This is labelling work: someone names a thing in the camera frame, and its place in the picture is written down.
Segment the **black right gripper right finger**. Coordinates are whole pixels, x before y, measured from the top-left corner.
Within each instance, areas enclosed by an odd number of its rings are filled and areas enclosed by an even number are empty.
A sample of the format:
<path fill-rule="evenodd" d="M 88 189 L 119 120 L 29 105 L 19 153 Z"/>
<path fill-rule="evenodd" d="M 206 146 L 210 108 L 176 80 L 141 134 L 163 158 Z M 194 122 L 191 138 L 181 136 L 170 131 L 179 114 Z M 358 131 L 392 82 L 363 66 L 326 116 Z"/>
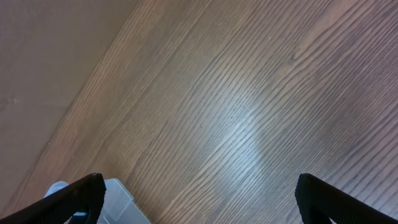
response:
<path fill-rule="evenodd" d="M 295 199 L 304 224 L 397 224 L 396 219 L 308 173 L 299 175 Z"/>

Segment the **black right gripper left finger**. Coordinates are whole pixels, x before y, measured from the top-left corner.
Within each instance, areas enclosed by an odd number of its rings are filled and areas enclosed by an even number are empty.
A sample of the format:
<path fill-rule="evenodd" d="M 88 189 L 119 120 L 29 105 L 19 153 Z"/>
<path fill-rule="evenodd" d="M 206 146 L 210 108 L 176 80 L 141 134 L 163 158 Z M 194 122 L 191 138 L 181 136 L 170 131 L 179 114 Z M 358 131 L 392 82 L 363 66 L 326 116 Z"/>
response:
<path fill-rule="evenodd" d="M 3 224 L 96 224 L 104 204 L 103 176 L 92 173 L 3 219 Z"/>

